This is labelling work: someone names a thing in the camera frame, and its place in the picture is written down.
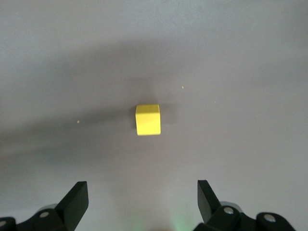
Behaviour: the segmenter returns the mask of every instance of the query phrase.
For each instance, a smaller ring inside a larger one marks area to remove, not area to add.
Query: screw
[[[225,207],[225,208],[223,209],[223,211],[225,211],[225,213],[227,213],[227,214],[233,214],[233,213],[234,213],[233,209],[230,208],[230,207]]]
[[[268,222],[276,222],[275,217],[271,214],[265,214],[264,219],[267,220]]]
[[[46,216],[49,215],[49,212],[43,212],[39,215],[40,218],[45,218]]]
[[[0,221],[0,227],[5,226],[5,225],[6,225],[6,221],[5,220]]]

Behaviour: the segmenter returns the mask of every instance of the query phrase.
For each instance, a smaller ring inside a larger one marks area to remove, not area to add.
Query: yellow cube
[[[136,108],[138,136],[160,134],[160,111],[158,104],[142,104]]]

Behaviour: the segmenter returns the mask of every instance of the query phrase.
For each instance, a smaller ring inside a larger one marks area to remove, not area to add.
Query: gray surface
[[[247,215],[307,229],[307,12],[1,1],[0,216],[21,222],[87,180],[77,231],[189,231],[207,179]],[[160,136],[137,137],[139,103],[161,105]]]

